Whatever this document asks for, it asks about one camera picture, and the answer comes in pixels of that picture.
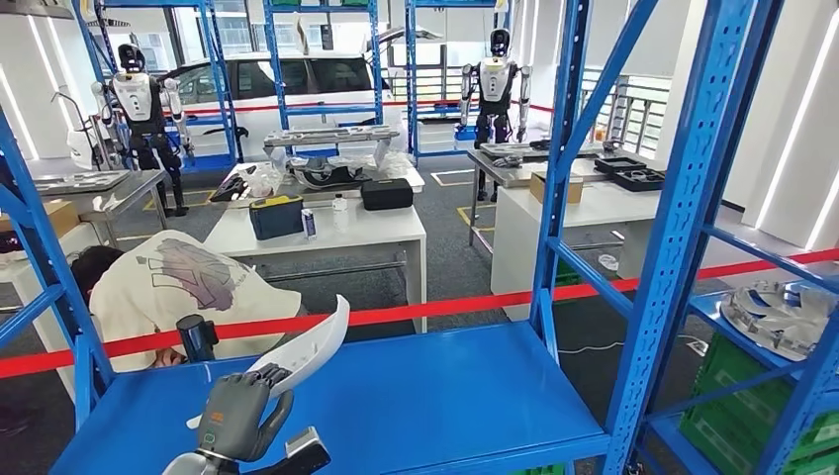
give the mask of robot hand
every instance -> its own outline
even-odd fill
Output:
[[[270,363],[256,371],[219,379],[198,426],[199,452],[242,461],[265,455],[291,412],[292,392],[280,396],[276,409],[262,426],[259,420],[271,388],[289,375],[291,371]]]

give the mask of railing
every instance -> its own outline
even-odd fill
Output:
[[[418,97],[422,100],[460,99],[461,67],[418,66]],[[394,98],[407,99],[407,78],[402,67],[390,67],[383,76],[389,78]],[[588,101],[600,71],[587,68],[583,76],[582,105]],[[623,142],[623,147],[653,158],[661,134],[670,79],[663,77],[621,75],[612,86],[598,115],[596,127],[609,139]]]

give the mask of black hair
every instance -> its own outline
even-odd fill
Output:
[[[88,294],[102,278],[102,274],[123,254],[121,250],[106,245],[91,245],[82,250],[78,258],[70,264],[70,270],[85,304],[88,303]]]

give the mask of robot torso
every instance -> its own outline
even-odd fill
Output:
[[[144,72],[121,72],[111,80],[111,89],[126,115],[129,126],[164,126],[161,88],[157,81]]]
[[[482,112],[485,114],[507,112],[516,73],[515,61],[506,56],[485,57],[481,61],[478,65],[478,87]]]

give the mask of robot leg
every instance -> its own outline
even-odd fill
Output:
[[[175,195],[175,216],[186,215],[189,208],[183,203],[183,186],[181,185],[181,159],[172,151],[165,133],[151,136],[151,144],[157,150],[157,156],[163,162],[163,168],[172,179],[172,194]]]
[[[490,117],[486,114],[478,116],[478,121],[475,123],[475,149],[481,149],[481,143],[490,141]],[[487,199],[487,192],[484,191],[485,182],[487,181],[487,174],[484,170],[478,170],[478,201]]]
[[[132,156],[137,159],[137,166],[140,170],[160,169],[160,163],[157,162],[157,158],[154,158],[154,153],[151,151],[151,147],[148,146],[148,142],[145,141],[142,134],[132,132],[131,138],[129,139],[129,148],[131,149]],[[166,216],[171,216],[172,210],[169,208],[168,200],[166,199],[166,185],[162,181],[157,183],[157,195],[160,197],[160,203],[163,205],[163,212]]]
[[[496,117],[493,122],[493,129],[495,130],[495,143],[507,143],[510,135],[510,118],[507,114],[502,114]],[[493,183],[493,196],[490,197],[493,203],[498,201],[498,182]]]

